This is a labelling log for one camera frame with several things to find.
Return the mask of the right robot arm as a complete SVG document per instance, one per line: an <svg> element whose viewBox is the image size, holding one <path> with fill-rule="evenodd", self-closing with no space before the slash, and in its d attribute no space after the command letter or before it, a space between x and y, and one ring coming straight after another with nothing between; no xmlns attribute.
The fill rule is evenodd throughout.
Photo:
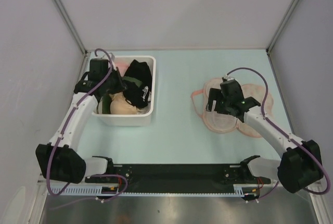
<svg viewBox="0 0 333 224"><path fill-rule="evenodd" d="M261 162L254 159L242 167L240 177L244 182L252 183L258 178L260 165L270 166L265 177L279 181L290 193L306 189L327 176L319 145L285 132L266 114L263 102L244 96L237 80L222 79L218 88L210 88L206 111L237 118L255 130L279 155L278 165L269 159Z"/></svg>

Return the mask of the white plastic bin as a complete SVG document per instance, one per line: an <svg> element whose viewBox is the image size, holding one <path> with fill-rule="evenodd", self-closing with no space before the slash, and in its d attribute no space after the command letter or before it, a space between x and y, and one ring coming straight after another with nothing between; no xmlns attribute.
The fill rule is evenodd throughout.
<svg viewBox="0 0 333 224"><path fill-rule="evenodd" d="M108 126L149 125L155 96L155 58L116 56L113 63L127 89L105 94L93 111L93 116Z"/></svg>

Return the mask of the floral mesh laundry bag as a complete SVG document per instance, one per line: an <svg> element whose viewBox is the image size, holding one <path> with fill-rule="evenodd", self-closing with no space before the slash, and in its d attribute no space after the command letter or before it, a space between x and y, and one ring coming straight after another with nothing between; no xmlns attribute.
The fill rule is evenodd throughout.
<svg viewBox="0 0 333 224"><path fill-rule="evenodd" d="M222 83L221 78L212 78L207 81L201 90L192 92L191 100L196 114L202 119L206 127L215 133L229 133L234 130L238 130L243 135L249 136L251 138L260 138L261 135L255 131L252 127L241 122L237 118L230 115L221 115L216 112L206 111L206 104L208 102L208 94L211 88L218 89ZM243 95L245 98L252 96L258 102L264 103L265 112L272 117L272 109L274 106L274 99L271 93L267 94L267 98L264 101L265 87L257 84L243 84L241 86ZM195 97L198 95L203 96L203 106L202 110L198 110L195 104Z"/></svg>

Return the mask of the black bra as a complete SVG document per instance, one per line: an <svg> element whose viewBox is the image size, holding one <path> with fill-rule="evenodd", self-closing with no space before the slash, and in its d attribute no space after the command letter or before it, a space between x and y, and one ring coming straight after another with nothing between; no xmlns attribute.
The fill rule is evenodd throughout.
<svg viewBox="0 0 333 224"><path fill-rule="evenodd" d="M143 108L142 100L142 89L147 85L137 86L135 82L125 81L127 85L127 90L123 92L123 96L126 98L126 101L137 108Z"/></svg>

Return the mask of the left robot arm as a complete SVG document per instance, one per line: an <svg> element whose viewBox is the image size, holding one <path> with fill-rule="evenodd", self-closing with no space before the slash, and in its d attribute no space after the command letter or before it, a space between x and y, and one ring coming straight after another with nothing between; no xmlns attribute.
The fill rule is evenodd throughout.
<svg viewBox="0 0 333 224"><path fill-rule="evenodd" d="M101 98L125 88L119 69L113 66L113 62L91 59L89 70L74 87L71 105L59 129L47 144L40 144L36 148L37 161L47 181L80 183L93 175L103 182L114 178L115 169L108 165L109 158L82 158L77 149L87 121Z"/></svg>

